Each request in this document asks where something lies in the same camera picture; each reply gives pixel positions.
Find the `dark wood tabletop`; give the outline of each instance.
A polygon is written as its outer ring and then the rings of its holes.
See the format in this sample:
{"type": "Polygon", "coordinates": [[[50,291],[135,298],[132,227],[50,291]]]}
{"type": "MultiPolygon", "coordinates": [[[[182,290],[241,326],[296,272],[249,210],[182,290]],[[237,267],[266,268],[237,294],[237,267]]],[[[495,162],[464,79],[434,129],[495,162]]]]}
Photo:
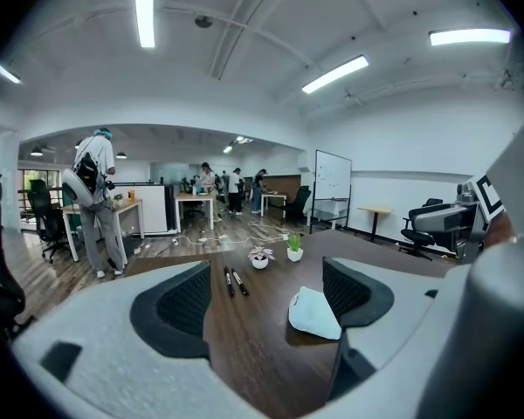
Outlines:
{"type": "Polygon", "coordinates": [[[301,261],[287,259],[285,242],[269,245],[276,257],[264,270],[247,259],[248,249],[173,258],[140,258],[128,275],[169,265],[210,261],[211,303],[203,339],[210,345],[216,374],[253,407],[271,418],[306,415],[322,407],[334,365],[337,342],[291,327],[291,298],[302,285],[322,291],[322,258],[348,258],[396,271],[443,277],[452,264],[414,258],[348,233],[327,230],[304,236],[301,261]],[[234,268],[250,295],[234,284],[231,298],[224,268],[234,268]]]}

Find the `wooden desk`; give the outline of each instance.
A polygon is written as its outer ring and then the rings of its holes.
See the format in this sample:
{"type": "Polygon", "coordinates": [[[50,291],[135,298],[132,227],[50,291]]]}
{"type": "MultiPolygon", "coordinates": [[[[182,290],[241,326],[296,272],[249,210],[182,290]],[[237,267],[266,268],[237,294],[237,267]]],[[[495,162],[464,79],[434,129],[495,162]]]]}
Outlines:
{"type": "MultiPolygon", "coordinates": [[[[143,211],[141,206],[141,199],[135,199],[133,202],[130,202],[128,199],[121,200],[120,202],[116,203],[113,202],[113,214],[114,214],[114,232],[116,234],[116,242],[118,243],[119,250],[122,254],[122,262],[124,265],[128,264],[128,260],[126,258],[126,252],[124,251],[124,244],[122,243],[122,231],[121,231],[121,220],[119,218],[120,213],[123,213],[124,211],[131,210],[132,208],[138,209],[138,223],[140,224],[140,237],[143,239],[143,211]]],[[[70,230],[70,222],[68,221],[68,216],[79,214],[79,205],[68,205],[65,207],[62,207],[62,217],[64,218],[64,226],[66,228],[66,233],[69,233],[70,230]]],[[[68,243],[70,244],[70,251],[72,252],[72,258],[74,261],[78,262],[78,252],[76,251],[76,247],[73,244],[73,238],[72,234],[66,234],[68,236],[68,243]]]]}
{"type": "Polygon", "coordinates": [[[379,214],[390,214],[393,209],[392,208],[380,208],[380,207],[376,207],[376,206],[360,206],[360,207],[357,207],[358,210],[363,210],[363,211],[370,211],[372,213],[375,213],[375,218],[373,219],[373,231],[372,233],[370,234],[370,239],[369,241],[370,242],[375,242],[375,235],[376,235],[376,223],[378,222],[378,215],[379,214]]]}
{"type": "Polygon", "coordinates": [[[322,258],[347,258],[391,270],[443,277],[451,264],[429,262],[334,230],[304,236],[301,261],[287,259],[287,244],[268,244],[275,261],[252,267],[248,250],[138,258],[127,275],[169,265],[210,261],[211,302],[203,324],[216,374],[253,407],[272,419],[300,417],[323,407],[328,397],[337,342],[293,329],[291,298],[302,285],[322,291],[322,258]],[[229,297],[224,267],[234,268],[250,292],[229,297]]]}
{"type": "MultiPolygon", "coordinates": [[[[269,199],[270,197],[278,197],[278,198],[281,198],[283,199],[283,206],[286,206],[286,202],[287,202],[287,194],[272,194],[270,192],[267,192],[267,193],[262,193],[262,203],[260,204],[260,217],[264,217],[264,200],[265,200],[265,208],[268,209],[268,203],[269,203],[269,199]]],[[[283,218],[285,219],[286,218],[286,212],[284,211],[283,212],[283,218]]]]}
{"type": "Polygon", "coordinates": [[[179,202],[208,202],[210,204],[210,230],[213,230],[213,197],[209,194],[188,194],[185,192],[180,193],[175,197],[175,217],[176,217],[176,230],[181,232],[181,209],[179,202]]]}

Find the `ceiling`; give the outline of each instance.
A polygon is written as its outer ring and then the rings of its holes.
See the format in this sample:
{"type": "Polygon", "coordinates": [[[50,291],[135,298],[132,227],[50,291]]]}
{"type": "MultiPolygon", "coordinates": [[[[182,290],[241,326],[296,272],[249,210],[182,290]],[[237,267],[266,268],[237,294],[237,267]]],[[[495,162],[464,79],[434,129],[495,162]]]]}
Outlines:
{"type": "Polygon", "coordinates": [[[520,33],[494,0],[155,0],[153,51],[140,47],[134,0],[42,0],[3,61],[32,95],[82,61],[152,54],[213,79],[254,86],[307,120],[438,86],[524,87],[524,48],[431,47],[428,32],[494,27],[520,33]],[[207,15],[202,29],[195,18],[207,15]],[[311,95],[303,85],[364,54],[370,65],[311,95]]]}
{"type": "MultiPolygon", "coordinates": [[[[195,164],[198,160],[208,160],[207,157],[223,155],[223,149],[237,138],[233,134],[187,127],[132,124],[107,127],[113,134],[114,153],[124,152],[130,160],[180,160],[195,164]]],[[[38,141],[27,141],[20,145],[18,159],[71,164],[76,155],[75,145],[92,132],[93,128],[89,127],[75,128],[38,141]],[[42,148],[42,157],[30,155],[36,146],[42,148]]],[[[270,151],[273,146],[273,143],[258,140],[248,144],[236,144],[228,156],[241,160],[244,154],[264,153],[270,151]]]]}

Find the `marker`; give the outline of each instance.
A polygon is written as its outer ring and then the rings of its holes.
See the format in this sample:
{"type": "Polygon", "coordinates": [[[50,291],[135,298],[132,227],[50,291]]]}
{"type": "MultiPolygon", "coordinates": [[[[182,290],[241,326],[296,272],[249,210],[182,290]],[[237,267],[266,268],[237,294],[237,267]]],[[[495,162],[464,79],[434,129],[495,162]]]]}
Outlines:
{"type": "Polygon", "coordinates": [[[227,281],[227,290],[229,291],[229,296],[234,296],[235,292],[233,291],[233,284],[231,284],[231,275],[229,274],[229,268],[225,267],[225,280],[227,281]]]}
{"type": "Polygon", "coordinates": [[[241,292],[243,293],[243,295],[248,295],[248,291],[246,290],[246,287],[245,285],[243,284],[243,281],[241,281],[241,278],[238,277],[238,274],[237,272],[235,271],[235,269],[231,269],[231,271],[233,272],[233,276],[235,277],[235,279],[237,280],[237,283],[238,283],[238,286],[240,287],[241,289],[241,292]]]}

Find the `white pot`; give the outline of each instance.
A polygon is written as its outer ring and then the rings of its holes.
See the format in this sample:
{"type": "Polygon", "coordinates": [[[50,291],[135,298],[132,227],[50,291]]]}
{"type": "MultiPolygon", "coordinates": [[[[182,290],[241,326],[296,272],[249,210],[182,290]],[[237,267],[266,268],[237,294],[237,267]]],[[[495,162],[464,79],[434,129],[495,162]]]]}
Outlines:
{"type": "Polygon", "coordinates": [[[270,259],[268,258],[264,258],[262,260],[259,260],[259,259],[253,259],[252,260],[252,266],[255,268],[255,269],[259,269],[259,270],[262,270],[262,269],[265,269],[267,266],[268,266],[268,261],[270,259]]]}
{"type": "Polygon", "coordinates": [[[299,248],[299,251],[293,251],[290,248],[287,249],[287,257],[290,261],[297,262],[303,256],[303,249],[299,248]]]}

